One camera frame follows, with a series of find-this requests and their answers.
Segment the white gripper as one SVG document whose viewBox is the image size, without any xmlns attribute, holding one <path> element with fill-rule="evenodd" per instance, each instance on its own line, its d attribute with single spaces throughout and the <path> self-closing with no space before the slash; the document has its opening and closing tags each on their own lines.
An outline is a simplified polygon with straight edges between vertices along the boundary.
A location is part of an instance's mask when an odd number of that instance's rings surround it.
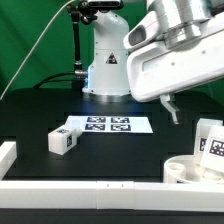
<svg viewBox="0 0 224 224">
<path fill-rule="evenodd" d="M 127 61 L 131 94 L 137 101 L 160 97 L 175 124 L 182 114 L 175 93 L 224 76 L 224 22 L 209 21 L 201 38 L 168 50 L 162 41 L 130 54 Z"/>
</svg>

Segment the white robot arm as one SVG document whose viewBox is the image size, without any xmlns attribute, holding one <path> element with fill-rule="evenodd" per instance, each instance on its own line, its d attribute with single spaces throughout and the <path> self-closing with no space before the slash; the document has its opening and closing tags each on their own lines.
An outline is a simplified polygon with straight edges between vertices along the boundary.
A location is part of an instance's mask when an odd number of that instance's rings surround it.
<svg viewBox="0 0 224 224">
<path fill-rule="evenodd" d="M 224 0 L 144 0 L 147 14 L 132 29 L 104 5 L 97 10 L 94 59 L 84 93 L 100 101 L 158 99 L 182 120 L 174 94 L 224 77 Z"/>
</svg>

